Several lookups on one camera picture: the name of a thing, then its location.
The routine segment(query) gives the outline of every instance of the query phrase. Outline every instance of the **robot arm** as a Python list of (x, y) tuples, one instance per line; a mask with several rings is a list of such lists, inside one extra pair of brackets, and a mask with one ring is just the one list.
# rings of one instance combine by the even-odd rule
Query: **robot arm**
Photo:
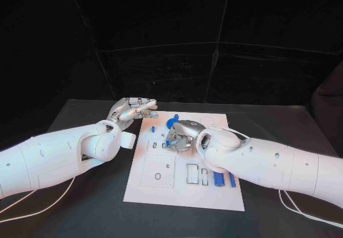
[(123, 130), (134, 118), (157, 118), (156, 100), (123, 98), (107, 120), (39, 135), (0, 152), (0, 199), (51, 187), (110, 161), (136, 135)]
[(228, 128), (202, 130), (195, 147), (206, 166), (274, 189), (304, 193), (343, 208), (343, 160), (280, 143), (241, 140)]

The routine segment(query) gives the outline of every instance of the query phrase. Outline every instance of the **robotic hand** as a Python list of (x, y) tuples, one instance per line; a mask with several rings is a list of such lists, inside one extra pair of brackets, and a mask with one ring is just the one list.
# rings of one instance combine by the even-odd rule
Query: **robotic hand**
[(0, 199), (51, 187), (110, 161), (120, 147), (133, 149), (136, 135), (123, 130), (137, 118), (157, 118), (156, 100), (123, 98), (107, 120), (61, 130), (0, 152)]
[(264, 187), (304, 193), (343, 208), (343, 159), (245, 135), (241, 140), (232, 132), (216, 125), (205, 128), (195, 121), (179, 121), (170, 129), (176, 143), (169, 149), (185, 151), (195, 146), (215, 172), (229, 171)]

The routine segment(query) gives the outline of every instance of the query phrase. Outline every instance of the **white paper sheet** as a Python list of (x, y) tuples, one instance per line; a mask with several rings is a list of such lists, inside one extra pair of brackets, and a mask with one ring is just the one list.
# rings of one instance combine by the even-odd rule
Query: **white paper sheet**
[[(169, 133), (166, 123), (175, 114), (180, 120), (198, 121), (206, 127), (211, 124), (228, 127), (225, 114), (159, 112), (159, 119), (143, 119), (124, 202), (244, 211), (238, 178), (236, 187), (231, 187), (229, 173), (225, 173), (225, 186), (216, 187), (213, 172), (203, 164), (196, 149), (170, 152), (160, 148)], [(198, 165), (199, 184), (186, 182), (187, 164)], [(202, 169), (208, 170), (208, 185), (202, 185)]]

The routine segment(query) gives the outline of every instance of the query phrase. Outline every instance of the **table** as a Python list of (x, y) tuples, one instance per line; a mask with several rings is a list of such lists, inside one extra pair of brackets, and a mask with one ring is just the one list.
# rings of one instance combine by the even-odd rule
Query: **table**
[[(51, 131), (105, 119), (113, 101), (68, 100)], [(232, 129), (249, 137), (336, 156), (333, 147), (303, 106), (251, 106), (159, 103), (160, 111), (225, 113)], [(128, 132), (138, 135), (141, 119)], [(0, 224), (0, 237), (342, 237), (343, 229), (288, 211), (277, 190), (241, 180), (245, 212), (123, 202), (134, 149), (75, 179), (61, 202), (42, 214)], [(40, 211), (71, 181), (39, 190), (0, 219)], [(0, 209), (23, 194), (0, 201)], [(307, 195), (291, 193), (300, 209), (343, 223), (343, 210)]]

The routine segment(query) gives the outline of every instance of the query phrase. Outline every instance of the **blue object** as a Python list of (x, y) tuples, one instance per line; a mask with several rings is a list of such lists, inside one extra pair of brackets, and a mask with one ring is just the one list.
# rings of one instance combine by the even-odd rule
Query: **blue object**
[(213, 172), (213, 177), (215, 177), (215, 186), (222, 187), (225, 186), (225, 181), (224, 181), (224, 174)]
[(231, 187), (236, 187), (235, 177), (231, 172), (229, 172), (229, 177), (231, 177)]
[(167, 128), (170, 129), (173, 126), (173, 123), (179, 121), (179, 115), (176, 114), (173, 118), (167, 120)]

